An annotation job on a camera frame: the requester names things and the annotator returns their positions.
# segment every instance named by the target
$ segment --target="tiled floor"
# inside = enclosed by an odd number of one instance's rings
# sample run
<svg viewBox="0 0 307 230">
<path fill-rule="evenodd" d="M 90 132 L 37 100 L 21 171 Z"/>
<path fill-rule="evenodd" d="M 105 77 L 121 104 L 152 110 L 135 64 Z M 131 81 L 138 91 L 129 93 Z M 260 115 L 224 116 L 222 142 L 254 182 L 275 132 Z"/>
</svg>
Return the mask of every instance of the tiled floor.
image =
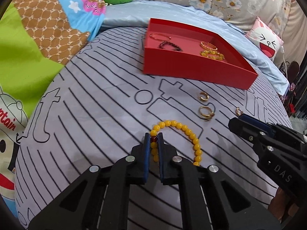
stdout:
<svg viewBox="0 0 307 230">
<path fill-rule="evenodd" d="M 304 131 L 307 130 L 307 120 L 290 117 L 290 122 L 293 129 L 299 133 L 304 134 Z"/>
</svg>

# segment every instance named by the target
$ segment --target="yellow bead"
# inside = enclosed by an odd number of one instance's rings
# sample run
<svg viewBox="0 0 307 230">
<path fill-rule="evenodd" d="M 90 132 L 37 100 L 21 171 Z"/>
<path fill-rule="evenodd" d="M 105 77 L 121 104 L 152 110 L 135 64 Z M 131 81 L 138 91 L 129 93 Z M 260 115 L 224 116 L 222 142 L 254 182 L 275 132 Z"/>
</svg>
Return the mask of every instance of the yellow bead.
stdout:
<svg viewBox="0 0 307 230">
<path fill-rule="evenodd" d="M 172 121 L 171 121 L 171 126 L 175 127 L 176 124 L 177 124 L 177 121 L 176 121 L 176 120 L 172 120 Z"/>
<path fill-rule="evenodd" d="M 155 131 L 155 130 L 151 130 L 150 131 L 150 135 L 151 136 L 156 136 L 158 133 L 157 133 L 157 131 Z"/>
<path fill-rule="evenodd" d="M 158 147 L 158 144 L 156 142 L 150 143 L 151 148 L 155 149 Z"/>
<path fill-rule="evenodd" d="M 194 145 L 194 150 L 200 150 L 201 149 L 201 145 L 200 144 L 195 144 Z"/>
<path fill-rule="evenodd" d="M 166 127 L 169 127 L 171 125 L 171 121 L 170 120 L 165 120 L 164 123 L 165 123 Z"/>
<path fill-rule="evenodd" d="M 200 163 L 201 162 L 201 156 L 194 157 L 194 161 Z"/>
<path fill-rule="evenodd" d="M 160 126 L 156 124 L 156 125 L 153 127 L 153 130 L 155 130 L 155 131 L 158 132 L 158 131 L 160 130 Z"/>
<path fill-rule="evenodd" d="M 194 138 L 196 138 L 196 134 L 194 134 L 193 132 L 191 132 L 191 134 L 190 134 L 189 137 L 190 137 L 191 140 L 193 140 Z"/>
<path fill-rule="evenodd" d="M 192 131 L 190 130 L 190 129 L 187 129 L 186 131 L 185 131 L 185 134 L 188 136 L 188 135 L 190 135 L 192 133 Z"/>
<path fill-rule="evenodd" d="M 153 157 L 153 161 L 154 161 L 155 163 L 157 163 L 157 162 L 159 161 L 159 156 L 158 156 L 158 155 L 155 155 L 155 156 Z"/>
<path fill-rule="evenodd" d="M 160 126 L 161 129 L 163 129 L 165 127 L 165 123 L 164 122 L 160 122 L 160 123 L 158 123 L 158 125 Z"/>
<path fill-rule="evenodd" d="M 199 139 L 198 138 L 194 138 L 192 142 L 193 142 L 193 144 L 198 144 L 199 143 Z"/>
<path fill-rule="evenodd" d="M 188 126 L 187 126 L 186 124 L 184 124 L 184 125 L 181 127 L 181 129 L 182 129 L 183 131 L 186 131 L 186 130 L 188 129 Z"/>
<path fill-rule="evenodd" d="M 176 128 L 177 128 L 177 129 L 181 129 L 181 128 L 182 128 L 182 123 L 177 123 L 177 124 L 176 124 Z"/>
<path fill-rule="evenodd" d="M 158 155 L 158 149 L 152 149 L 150 152 L 153 156 Z"/>
<path fill-rule="evenodd" d="M 202 153 L 203 153 L 202 150 L 196 150 L 194 154 L 195 156 L 201 156 Z"/>
</svg>

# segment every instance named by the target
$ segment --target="dark red bead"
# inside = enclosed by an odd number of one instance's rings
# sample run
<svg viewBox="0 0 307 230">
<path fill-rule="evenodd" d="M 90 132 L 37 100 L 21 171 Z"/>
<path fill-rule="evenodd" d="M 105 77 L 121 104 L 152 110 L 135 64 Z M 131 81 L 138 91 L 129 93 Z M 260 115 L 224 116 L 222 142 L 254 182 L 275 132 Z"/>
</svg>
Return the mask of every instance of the dark red bead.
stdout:
<svg viewBox="0 0 307 230">
<path fill-rule="evenodd" d="M 156 136 L 152 136 L 151 138 L 150 138 L 150 142 L 152 143 L 152 142 L 157 142 L 158 141 L 158 138 L 156 137 Z"/>
</svg>

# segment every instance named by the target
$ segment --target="white star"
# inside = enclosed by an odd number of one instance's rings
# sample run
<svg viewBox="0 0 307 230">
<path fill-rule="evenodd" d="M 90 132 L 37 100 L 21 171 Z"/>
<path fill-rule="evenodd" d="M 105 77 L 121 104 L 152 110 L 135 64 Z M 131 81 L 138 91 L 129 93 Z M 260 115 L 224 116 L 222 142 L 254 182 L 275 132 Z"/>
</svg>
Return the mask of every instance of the white star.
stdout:
<svg viewBox="0 0 307 230">
<path fill-rule="evenodd" d="M 73 9 L 75 13 L 78 13 L 81 9 L 78 7 L 78 2 L 69 1 L 70 5 L 68 5 L 69 8 Z"/>
</svg>

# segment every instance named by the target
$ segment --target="yellow beaded bracelet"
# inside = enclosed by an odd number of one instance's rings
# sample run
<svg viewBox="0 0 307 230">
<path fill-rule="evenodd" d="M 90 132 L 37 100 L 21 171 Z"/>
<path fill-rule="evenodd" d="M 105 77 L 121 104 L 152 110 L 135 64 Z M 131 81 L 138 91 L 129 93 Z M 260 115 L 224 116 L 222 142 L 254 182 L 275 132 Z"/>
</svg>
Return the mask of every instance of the yellow beaded bracelet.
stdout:
<svg viewBox="0 0 307 230">
<path fill-rule="evenodd" d="M 177 121 L 175 120 L 165 120 L 164 122 L 160 122 L 158 124 L 156 124 L 153 129 L 150 131 L 150 135 L 151 135 L 151 143 L 150 143 L 150 147 L 151 147 L 151 154 L 153 155 L 153 161 L 154 162 L 158 162 L 159 161 L 159 156 L 158 156 L 158 144 L 157 144 L 157 134 L 158 134 L 158 131 L 160 129 L 163 129 L 164 127 L 169 127 L 169 126 L 173 126 L 173 127 L 176 127 L 177 129 L 179 130 L 182 130 L 185 132 L 185 134 L 187 136 L 189 136 L 189 138 L 191 139 L 191 142 L 193 143 L 194 145 L 194 154 L 195 154 L 195 157 L 194 157 L 194 165 L 195 166 L 199 166 L 200 162 L 201 162 L 201 155 L 202 155 L 202 150 L 201 150 L 201 145 L 199 144 L 199 139 L 196 137 L 196 134 L 194 134 L 192 132 L 192 130 L 190 130 L 188 128 L 187 125 L 185 124 L 182 124 L 182 123 L 178 123 Z"/>
</svg>

